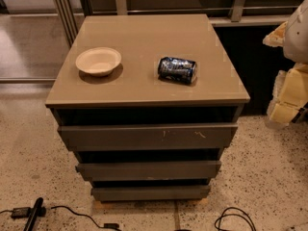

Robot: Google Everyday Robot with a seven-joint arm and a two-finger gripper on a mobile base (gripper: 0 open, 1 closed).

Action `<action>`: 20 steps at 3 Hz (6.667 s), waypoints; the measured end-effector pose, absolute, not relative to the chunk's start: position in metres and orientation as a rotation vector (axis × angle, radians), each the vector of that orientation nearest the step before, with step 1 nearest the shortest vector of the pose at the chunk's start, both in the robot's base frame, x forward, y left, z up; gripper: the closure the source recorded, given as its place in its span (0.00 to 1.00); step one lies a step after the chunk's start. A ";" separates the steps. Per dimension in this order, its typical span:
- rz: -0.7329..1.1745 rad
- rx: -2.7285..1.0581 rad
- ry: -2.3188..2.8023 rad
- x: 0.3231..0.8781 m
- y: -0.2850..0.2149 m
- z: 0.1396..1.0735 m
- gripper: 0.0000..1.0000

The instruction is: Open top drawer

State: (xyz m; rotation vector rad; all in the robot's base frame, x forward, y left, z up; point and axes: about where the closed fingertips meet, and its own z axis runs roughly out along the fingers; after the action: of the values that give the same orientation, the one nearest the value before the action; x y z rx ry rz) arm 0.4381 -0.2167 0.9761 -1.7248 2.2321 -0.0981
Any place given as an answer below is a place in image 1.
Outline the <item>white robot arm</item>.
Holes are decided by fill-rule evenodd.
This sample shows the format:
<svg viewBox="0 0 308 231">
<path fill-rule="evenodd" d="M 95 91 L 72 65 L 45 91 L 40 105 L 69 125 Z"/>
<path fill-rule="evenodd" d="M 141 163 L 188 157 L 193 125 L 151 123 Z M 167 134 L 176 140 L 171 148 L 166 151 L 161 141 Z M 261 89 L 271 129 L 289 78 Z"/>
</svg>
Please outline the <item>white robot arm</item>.
<svg viewBox="0 0 308 231">
<path fill-rule="evenodd" d="M 304 0 L 286 22 L 266 35 L 263 44 L 281 47 L 284 57 L 295 63 L 288 71 L 278 71 L 267 109 L 268 127 L 283 128 L 307 112 L 308 0 Z"/>
</svg>

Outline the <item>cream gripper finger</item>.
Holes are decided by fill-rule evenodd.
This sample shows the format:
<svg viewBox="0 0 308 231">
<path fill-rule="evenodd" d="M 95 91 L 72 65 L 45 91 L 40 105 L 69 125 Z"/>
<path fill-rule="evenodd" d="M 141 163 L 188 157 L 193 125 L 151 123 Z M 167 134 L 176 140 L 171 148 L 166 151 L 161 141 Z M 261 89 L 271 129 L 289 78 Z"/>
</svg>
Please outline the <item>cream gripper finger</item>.
<svg viewBox="0 0 308 231">
<path fill-rule="evenodd" d="M 289 125 L 299 109 L 308 103 L 308 65 L 295 64 L 275 77 L 272 100 L 267 109 L 269 123 Z"/>
<path fill-rule="evenodd" d="M 284 45 L 287 22 L 280 24 L 275 30 L 266 35 L 263 44 L 270 47 L 282 47 Z"/>
</svg>

